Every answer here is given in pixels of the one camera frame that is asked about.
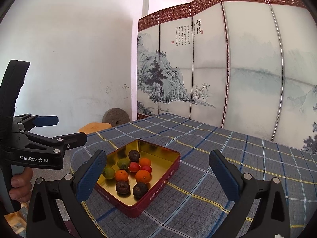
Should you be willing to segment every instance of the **wooden stool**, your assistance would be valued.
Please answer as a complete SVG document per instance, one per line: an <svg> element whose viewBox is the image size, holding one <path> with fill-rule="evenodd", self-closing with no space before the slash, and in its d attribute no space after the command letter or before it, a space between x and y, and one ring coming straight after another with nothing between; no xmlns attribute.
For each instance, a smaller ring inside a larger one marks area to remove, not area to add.
<svg viewBox="0 0 317 238"><path fill-rule="evenodd" d="M21 207L25 207L27 210L29 208L25 203L21 203ZM19 234L26 229L26 219L20 211L5 215L4 218L16 234Z"/></svg>
<svg viewBox="0 0 317 238"><path fill-rule="evenodd" d="M91 122L84 127L79 129L79 132L84 132L85 134L90 134L97 131L102 131L104 129L112 128L110 123L105 122Z"/></svg>

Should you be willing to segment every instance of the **blue gripper pad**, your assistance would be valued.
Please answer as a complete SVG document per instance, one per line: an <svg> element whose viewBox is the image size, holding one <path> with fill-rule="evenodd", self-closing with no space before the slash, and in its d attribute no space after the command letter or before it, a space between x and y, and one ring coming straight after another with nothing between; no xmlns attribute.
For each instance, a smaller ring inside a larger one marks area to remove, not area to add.
<svg viewBox="0 0 317 238"><path fill-rule="evenodd" d="M53 116L37 116L33 120L33 124L36 127L43 127L43 126L53 126L58 124L58 117L56 115Z"/></svg>
<svg viewBox="0 0 317 238"><path fill-rule="evenodd" d="M89 161L78 168L74 174L74 183L77 184L75 194L78 202L86 201L89 198L106 164L107 154L98 149Z"/></svg>
<svg viewBox="0 0 317 238"><path fill-rule="evenodd" d="M240 190L241 185L243 185L243 181L241 177L234 176L230 172L233 169L225 157L220 153L219 150L213 150L209 154L209 165L212 171L214 172L218 182L221 185L224 193L226 194L228 200L234 201L237 203L240 199Z"/></svg>

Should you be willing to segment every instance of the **metal tin box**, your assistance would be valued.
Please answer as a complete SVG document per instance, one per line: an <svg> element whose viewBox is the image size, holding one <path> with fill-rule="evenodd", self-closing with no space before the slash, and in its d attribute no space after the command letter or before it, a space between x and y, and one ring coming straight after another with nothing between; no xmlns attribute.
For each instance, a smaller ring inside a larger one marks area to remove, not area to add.
<svg viewBox="0 0 317 238"><path fill-rule="evenodd" d="M106 180L102 175L95 187L105 199L131 218L139 216L146 209L180 165L180 154L178 152L143 140L134 140L110 153L107 156L107 167L112 167L117 171L119 169L117 166L118 160L121 158L128 158L130 150L133 149L140 153L141 158L148 158L152 162L152 179L148 184L149 191L139 200L136 199L132 194L132 189L136 184L134 178L135 173L129 171L128 183L131 192L127 195L120 195L117 193L115 190L115 179Z"/></svg>

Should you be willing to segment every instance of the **human hand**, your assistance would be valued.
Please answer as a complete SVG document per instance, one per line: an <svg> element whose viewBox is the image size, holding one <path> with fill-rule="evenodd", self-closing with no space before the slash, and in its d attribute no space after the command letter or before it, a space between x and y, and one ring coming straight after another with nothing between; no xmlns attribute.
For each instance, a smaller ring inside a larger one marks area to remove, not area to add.
<svg viewBox="0 0 317 238"><path fill-rule="evenodd" d="M19 202L27 202L31 198L32 168L26 167L22 174L14 175L11 179L12 189L9 191L10 198Z"/></svg>

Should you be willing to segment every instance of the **blue plaid tablecloth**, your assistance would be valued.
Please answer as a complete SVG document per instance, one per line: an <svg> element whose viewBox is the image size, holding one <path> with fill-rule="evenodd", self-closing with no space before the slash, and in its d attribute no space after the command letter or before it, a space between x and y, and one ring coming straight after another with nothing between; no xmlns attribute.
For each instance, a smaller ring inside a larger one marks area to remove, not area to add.
<svg viewBox="0 0 317 238"><path fill-rule="evenodd" d="M93 190L83 204L108 238L211 237L234 204L209 167L213 149L219 149L242 173L281 180L292 238L300 234L317 208L317 155L169 113L88 135L84 147L71 150L72 171L97 149L109 154L135 139L178 151L180 167L137 218L125 216ZM258 203L255 200L238 237L247 232Z"/></svg>

